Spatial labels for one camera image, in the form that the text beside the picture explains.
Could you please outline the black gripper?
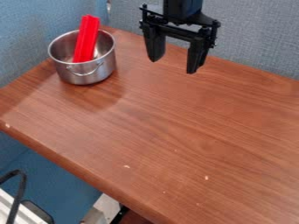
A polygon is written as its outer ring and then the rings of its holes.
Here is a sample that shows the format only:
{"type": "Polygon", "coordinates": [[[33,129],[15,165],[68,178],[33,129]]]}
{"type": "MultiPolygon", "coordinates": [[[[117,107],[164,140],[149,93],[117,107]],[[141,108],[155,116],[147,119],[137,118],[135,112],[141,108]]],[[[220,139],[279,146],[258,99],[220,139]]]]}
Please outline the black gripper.
{"type": "MultiPolygon", "coordinates": [[[[201,28],[189,38],[187,56],[187,73],[193,74],[203,66],[209,48],[216,45],[220,21],[208,17],[203,12],[204,0],[163,0],[161,6],[143,3],[141,12],[160,17],[167,23],[175,25],[199,25],[201,28]]],[[[156,27],[144,28],[144,44],[148,58],[156,62],[165,52],[165,36],[156,27]]]]}

